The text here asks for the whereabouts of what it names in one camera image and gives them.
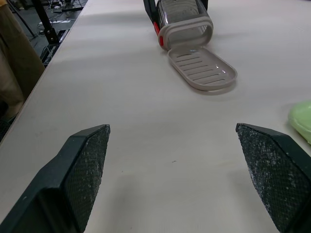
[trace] white table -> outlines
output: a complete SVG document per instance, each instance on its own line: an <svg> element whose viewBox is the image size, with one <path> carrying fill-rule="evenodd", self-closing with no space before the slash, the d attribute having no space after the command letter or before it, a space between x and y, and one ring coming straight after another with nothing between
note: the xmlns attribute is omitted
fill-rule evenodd
<svg viewBox="0 0 311 233"><path fill-rule="evenodd" d="M89 0L0 147L0 221L71 135L111 125L86 233L277 233L237 122L287 133L311 98L311 2L211 0L209 49L238 72L215 95L169 65L142 0Z"/></svg>

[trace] light green container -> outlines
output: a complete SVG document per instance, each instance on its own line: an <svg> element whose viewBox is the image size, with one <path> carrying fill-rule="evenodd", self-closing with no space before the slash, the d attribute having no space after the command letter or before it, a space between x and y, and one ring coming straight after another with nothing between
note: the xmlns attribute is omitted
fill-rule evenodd
<svg viewBox="0 0 311 233"><path fill-rule="evenodd" d="M288 115L290 124L311 144L311 101L296 104Z"/></svg>

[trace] floor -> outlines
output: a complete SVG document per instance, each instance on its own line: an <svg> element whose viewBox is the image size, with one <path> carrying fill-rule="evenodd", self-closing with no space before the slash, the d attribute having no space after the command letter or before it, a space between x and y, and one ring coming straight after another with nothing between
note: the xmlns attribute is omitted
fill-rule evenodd
<svg viewBox="0 0 311 233"><path fill-rule="evenodd" d="M82 6L85 6L87 0L80 0ZM74 2L74 7L80 7L79 1ZM55 11L61 11L60 9L50 9L48 6L45 7L46 13L51 21L60 21L60 23L54 23L53 27L55 28L56 32L63 29L70 29L74 24L76 18L79 16L81 11L76 12L68 12L62 14L56 14ZM21 9L19 14L24 18L27 22L33 33L36 35L32 37L28 29L19 19L19 17L15 15L16 19L18 20L19 24L23 28L24 32L26 33L27 37L29 38L30 43L32 44L33 48L35 49L36 53L40 56L43 49L48 45L48 41L46 40L45 36L40 33L43 30L42 24L40 24L41 20L36 13L34 8L24 10Z"/></svg>

